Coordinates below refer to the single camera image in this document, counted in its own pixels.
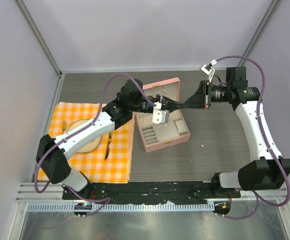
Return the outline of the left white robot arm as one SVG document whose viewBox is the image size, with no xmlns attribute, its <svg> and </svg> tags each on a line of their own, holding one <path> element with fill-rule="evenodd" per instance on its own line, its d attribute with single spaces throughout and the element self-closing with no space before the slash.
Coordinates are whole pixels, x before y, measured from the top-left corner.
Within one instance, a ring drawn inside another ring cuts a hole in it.
<svg viewBox="0 0 290 240">
<path fill-rule="evenodd" d="M 166 96 L 147 96 L 142 86 L 142 82 L 137 79 L 126 81 L 117 97 L 101 106 L 96 116 L 86 123 L 57 137 L 49 134 L 41 137 L 36 170 L 44 172 L 49 184 L 63 183 L 79 199 L 87 199 L 91 193 L 90 182 L 68 163 L 78 150 L 129 122 L 134 112 L 152 113 L 154 124 L 165 124 L 168 122 L 168 115 L 182 106 L 181 102 Z"/>
</svg>

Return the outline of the pink jewelry box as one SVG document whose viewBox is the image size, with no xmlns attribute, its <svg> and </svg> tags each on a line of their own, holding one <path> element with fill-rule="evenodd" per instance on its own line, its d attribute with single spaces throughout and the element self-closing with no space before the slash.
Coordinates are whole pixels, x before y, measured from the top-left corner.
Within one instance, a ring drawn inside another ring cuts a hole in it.
<svg viewBox="0 0 290 240">
<path fill-rule="evenodd" d="M 143 86 L 143 91 L 149 96 L 154 97 L 157 94 L 160 94 L 174 101 L 178 101 L 180 79 L 175 77 L 146 84 Z M 175 125 L 175 121 L 177 120 L 185 121 L 180 110 L 175 110 L 170 113 L 168 126 L 165 126 L 165 124 L 154 124 L 152 122 L 151 113 L 136 114 L 137 126 L 144 149 L 147 153 L 189 141 L 191 134 L 188 126 L 186 125 L 188 130 L 187 134 L 180 135 Z"/>
</svg>

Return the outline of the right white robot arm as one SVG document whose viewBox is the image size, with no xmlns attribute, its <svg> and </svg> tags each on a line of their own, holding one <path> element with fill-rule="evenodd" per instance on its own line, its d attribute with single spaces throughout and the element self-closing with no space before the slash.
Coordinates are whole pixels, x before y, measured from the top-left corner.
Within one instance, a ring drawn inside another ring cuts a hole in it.
<svg viewBox="0 0 290 240">
<path fill-rule="evenodd" d="M 197 91 L 181 105 L 183 109 L 208 109 L 214 102 L 229 103 L 243 126 L 250 163 L 238 171 L 216 173 L 210 186 L 215 197 L 223 197 L 230 188 L 276 190 L 284 183 L 281 170 L 286 175 L 290 173 L 290 159 L 283 158 L 276 147 L 264 119 L 263 106 L 258 104 L 259 97 L 258 88 L 248 86 L 245 67 L 228 67 L 224 86 L 202 80 Z"/>
</svg>

